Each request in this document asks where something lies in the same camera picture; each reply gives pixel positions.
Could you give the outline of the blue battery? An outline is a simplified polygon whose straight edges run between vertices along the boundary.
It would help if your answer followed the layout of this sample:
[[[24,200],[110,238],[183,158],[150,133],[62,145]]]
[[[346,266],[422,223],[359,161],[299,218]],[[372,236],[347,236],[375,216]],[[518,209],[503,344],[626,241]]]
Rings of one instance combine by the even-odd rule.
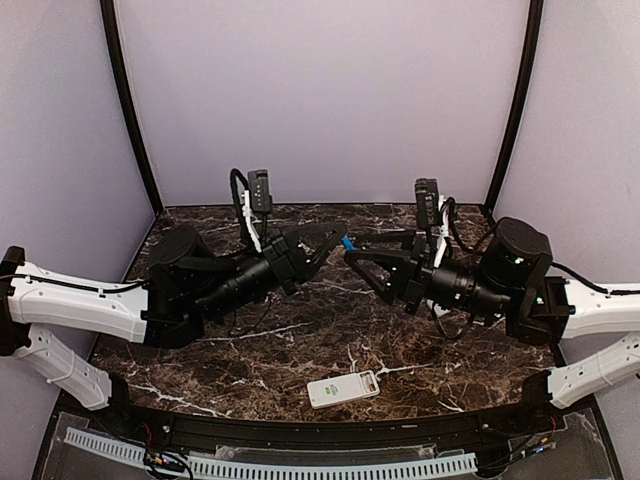
[[[356,249],[356,247],[354,246],[352,241],[347,236],[343,236],[341,241],[342,241],[342,245],[343,245],[343,247],[344,247],[344,249],[346,251],[353,251],[353,250]]]

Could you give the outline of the white remote control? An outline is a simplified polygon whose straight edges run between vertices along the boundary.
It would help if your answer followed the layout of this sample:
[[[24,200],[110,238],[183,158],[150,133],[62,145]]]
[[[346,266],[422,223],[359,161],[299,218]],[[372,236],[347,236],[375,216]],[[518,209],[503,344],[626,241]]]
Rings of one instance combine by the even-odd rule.
[[[380,394],[378,381],[371,370],[309,382],[306,388],[313,409],[327,408]]]

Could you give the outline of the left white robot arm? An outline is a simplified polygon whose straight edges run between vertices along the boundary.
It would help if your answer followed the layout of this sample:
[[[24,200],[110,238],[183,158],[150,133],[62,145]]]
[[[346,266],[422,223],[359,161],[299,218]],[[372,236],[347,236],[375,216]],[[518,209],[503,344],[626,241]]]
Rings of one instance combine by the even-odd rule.
[[[345,233],[342,222],[294,225],[259,246],[217,256],[194,227],[181,225],[151,249],[147,278],[127,284],[56,274],[11,246],[1,261],[1,354],[24,361],[85,409],[102,410],[120,436],[134,435],[141,415],[128,404],[127,383],[80,358],[50,326],[183,348],[203,337],[206,324],[276,289],[294,294]]]

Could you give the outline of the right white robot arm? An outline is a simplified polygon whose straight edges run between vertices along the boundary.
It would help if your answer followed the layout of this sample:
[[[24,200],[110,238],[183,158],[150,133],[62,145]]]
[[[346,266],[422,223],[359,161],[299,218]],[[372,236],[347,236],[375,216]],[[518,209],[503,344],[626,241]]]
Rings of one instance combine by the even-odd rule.
[[[346,263],[387,304],[401,300],[413,314],[431,307],[461,310],[487,322],[504,320],[508,336],[529,345],[552,345],[598,333],[619,333],[607,348],[524,381],[523,402],[510,413],[521,434],[534,432],[549,405],[567,408],[580,399],[639,373],[639,287],[598,286],[570,269],[554,267],[546,235],[504,217],[476,265],[434,254],[410,231],[375,234],[371,243],[398,241],[398,250],[353,249]]]

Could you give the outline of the black front rail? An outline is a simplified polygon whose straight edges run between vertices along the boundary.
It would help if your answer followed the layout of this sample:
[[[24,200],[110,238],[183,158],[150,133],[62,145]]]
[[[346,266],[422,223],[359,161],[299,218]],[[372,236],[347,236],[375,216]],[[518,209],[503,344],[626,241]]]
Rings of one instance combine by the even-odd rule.
[[[91,412],[106,431],[154,448],[213,451],[223,445],[293,450],[349,450],[434,444],[440,449],[486,449],[502,445],[512,435],[545,432],[552,421],[595,405],[590,395],[571,407],[516,403],[469,413],[405,420],[286,423],[232,420],[145,407],[128,406]]]

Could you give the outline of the right black frame post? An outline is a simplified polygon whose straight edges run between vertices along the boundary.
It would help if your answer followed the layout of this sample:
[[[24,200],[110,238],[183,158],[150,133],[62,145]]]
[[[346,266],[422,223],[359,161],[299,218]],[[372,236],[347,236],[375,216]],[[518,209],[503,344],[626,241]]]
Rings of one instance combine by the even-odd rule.
[[[521,58],[509,115],[505,125],[504,135],[498,152],[493,175],[483,203],[484,210],[490,216],[493,216],[495,213],[524,114],[531,76],[535,64],[543,10],[543,0],[531,0],[529,2]]]

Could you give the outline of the black frame post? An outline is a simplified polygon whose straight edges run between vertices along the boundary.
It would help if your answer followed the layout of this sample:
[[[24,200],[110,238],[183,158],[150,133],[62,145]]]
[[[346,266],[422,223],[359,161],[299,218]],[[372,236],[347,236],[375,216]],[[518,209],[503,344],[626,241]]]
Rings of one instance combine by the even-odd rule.
[[[484,210],[490,216],[493,216],[495,213],[524,114],[531,76],[535,64],[543,10],[543,0],[531,0],[529,2],[521,58],[509,115],[505,125],[504,135],[498,152],[493,175],[483,203]]]
[[[113,0],[100,0],[99,4],[112,75],[130,145],[146,197],[154,215],[158,216],[163,212],[164,205],[152,172],[134,105],[118,28],[116,4]]]

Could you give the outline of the left black frame post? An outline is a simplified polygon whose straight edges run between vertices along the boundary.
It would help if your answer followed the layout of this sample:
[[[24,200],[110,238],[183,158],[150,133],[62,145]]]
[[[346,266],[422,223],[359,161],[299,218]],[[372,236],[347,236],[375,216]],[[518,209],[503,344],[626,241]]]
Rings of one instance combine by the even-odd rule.
[[[152,172],[134,105],[118,28],[116,4],[113,0],[100,0],[99,4],[112,75],[130,145],[146,197],[154,215],[158,216],[163,212],[164,205]]]

